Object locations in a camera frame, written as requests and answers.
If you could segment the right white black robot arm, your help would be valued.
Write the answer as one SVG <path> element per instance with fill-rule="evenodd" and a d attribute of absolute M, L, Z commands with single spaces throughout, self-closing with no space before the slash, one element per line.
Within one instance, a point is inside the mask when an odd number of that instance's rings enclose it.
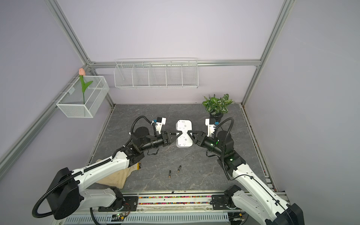
<path fill-rule="evenodd" d="M 242 209 L 261 225 L 303 225 L 302 209 L 275 194 L 235 151 L 231 138 L 234 119 L 227 118 L 219 126 L 226 122 L 230 122 L 228 130 L 215 131 L 214 137 L 194 130 L 187 131 L 187 134 L 194 144 L 218 157 L 218 163 L 229 181 L 237 181 L 249 192 L 247 195 L 236 185 L 228 188 L 224 192 L 228 198 L 227 207 Z"/>

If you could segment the white digital alarm clock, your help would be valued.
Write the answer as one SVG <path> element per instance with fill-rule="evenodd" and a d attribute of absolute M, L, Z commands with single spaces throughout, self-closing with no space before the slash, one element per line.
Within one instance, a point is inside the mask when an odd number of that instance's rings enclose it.
<path fill-rule="evenodd" d="M 178 148 L 189 148 L 193 145 L 188 131 L 192 130 L 192 122 L 190 120 L 178 120 L 176 123 L 176 130 L 181 131 L 182 134 L 177 138 L 176 145 Z"/>

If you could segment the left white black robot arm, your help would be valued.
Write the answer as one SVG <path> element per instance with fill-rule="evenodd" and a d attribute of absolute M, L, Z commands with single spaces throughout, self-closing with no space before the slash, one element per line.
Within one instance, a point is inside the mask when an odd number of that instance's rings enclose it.
<path fill-rule="evenodd" d="M 140 162 L 145 151 L 171 145 L 182 135 L 182 131 L 162 130 L 162 125 L 162 122 L 150 121 L 143 115 L 139 116 L 131 126 L 128 141 L 111 156 L 80 169 L 71 171 L 66 167 L 59 170 L 47 191 L 35 203 L 32 216 L 53 216 L 60 220 L 81 208 L 121 209 L 125 201 L 118 188 L 110 187 L 95 194 L 89 194 L 87 188 L 115 172 Z"/>

